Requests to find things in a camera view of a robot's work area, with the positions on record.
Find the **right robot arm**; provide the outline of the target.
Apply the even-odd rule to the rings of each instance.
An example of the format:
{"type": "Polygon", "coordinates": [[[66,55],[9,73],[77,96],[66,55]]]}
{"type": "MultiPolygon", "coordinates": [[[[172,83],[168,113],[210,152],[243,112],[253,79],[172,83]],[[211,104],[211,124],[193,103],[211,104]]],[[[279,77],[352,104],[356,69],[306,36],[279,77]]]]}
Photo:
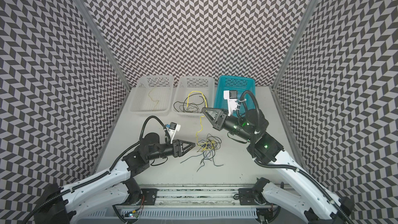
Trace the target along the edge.
{"type": "Polygon", "coordinates": [[[255,95],[244,91],[225,91],[228,109],[202,109],[203,115],[218,131],[228,132],[245,139],[254,163],[273,169],[296,191],[290,193],[268,179],[261,178],[253,188],[266,202],[276,204],[308,224],[351,224],[354,202],[339,197],[306,172],[283,145],[273,138],[267,128],[269,122],[260,110],[255,95]]]}

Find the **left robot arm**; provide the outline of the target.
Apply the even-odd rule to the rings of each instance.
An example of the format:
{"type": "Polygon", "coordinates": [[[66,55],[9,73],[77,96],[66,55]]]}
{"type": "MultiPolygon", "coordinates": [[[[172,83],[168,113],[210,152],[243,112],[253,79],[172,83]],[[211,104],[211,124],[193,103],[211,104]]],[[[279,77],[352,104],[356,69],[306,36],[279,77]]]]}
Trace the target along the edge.
{"type": "Polygon", "coordinates": [[[145,196],[135,180],[152,160],[182,157],[196,144],[174,139],[180,126],[164,124],[149,116],[138,141],[123,151],[112,165],[80,181],[59,186],[50,184],[36,206],[22,221],[36,224],[76,224],[83,217],[112,205],[144,204],[145,196]]]}

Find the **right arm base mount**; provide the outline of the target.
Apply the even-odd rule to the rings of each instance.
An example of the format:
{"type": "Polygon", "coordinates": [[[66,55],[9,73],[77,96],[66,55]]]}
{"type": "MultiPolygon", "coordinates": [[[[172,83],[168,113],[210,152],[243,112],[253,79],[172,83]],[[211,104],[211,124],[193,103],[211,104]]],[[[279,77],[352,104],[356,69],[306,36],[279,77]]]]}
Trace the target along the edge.
{"type": "Polygon", "coordinates": [[[263,205],[266,203],[263,195],[252,188],[239,188],[238,197],[240,205],[263,205]]]}

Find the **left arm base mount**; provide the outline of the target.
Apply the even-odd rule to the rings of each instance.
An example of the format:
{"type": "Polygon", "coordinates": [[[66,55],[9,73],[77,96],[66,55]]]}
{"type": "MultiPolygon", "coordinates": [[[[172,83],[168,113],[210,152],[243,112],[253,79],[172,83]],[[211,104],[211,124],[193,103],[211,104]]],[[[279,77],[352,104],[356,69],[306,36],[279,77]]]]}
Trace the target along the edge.
{"type": "Polygon", "coordinates": [[[154,205],[157,199],[158,189],[144,188],[129,193],[123,205],[141,206],[154,205]]]}

